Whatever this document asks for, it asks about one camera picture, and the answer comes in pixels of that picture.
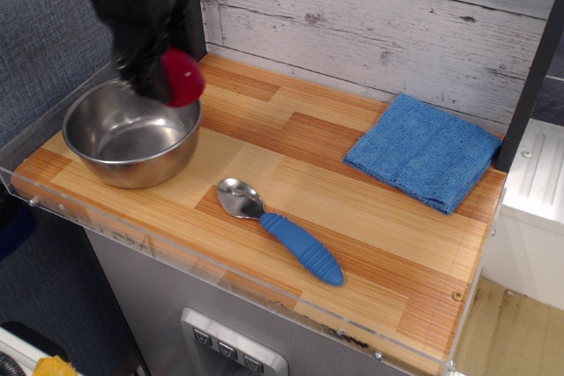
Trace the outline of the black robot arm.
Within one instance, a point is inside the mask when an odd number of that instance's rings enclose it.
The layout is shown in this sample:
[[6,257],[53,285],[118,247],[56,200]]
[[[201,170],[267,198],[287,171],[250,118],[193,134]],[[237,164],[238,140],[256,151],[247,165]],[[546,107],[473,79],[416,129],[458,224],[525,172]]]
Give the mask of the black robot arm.
[[194,100],[181,92],[167,69],[174,31],[183,25],[187,0],[91,0],[112,33],[112,58],[136,94],[169,107]]

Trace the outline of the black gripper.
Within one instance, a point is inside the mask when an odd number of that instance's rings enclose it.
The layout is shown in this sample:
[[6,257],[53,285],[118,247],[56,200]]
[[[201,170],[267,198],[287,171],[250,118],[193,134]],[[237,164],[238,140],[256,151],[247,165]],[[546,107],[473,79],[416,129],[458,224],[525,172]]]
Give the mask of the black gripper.
[[160,57],[172,46],[191,52],[186,0],[91,0],[113,34],[112,56],[141,97],[168,103],[173,95]]

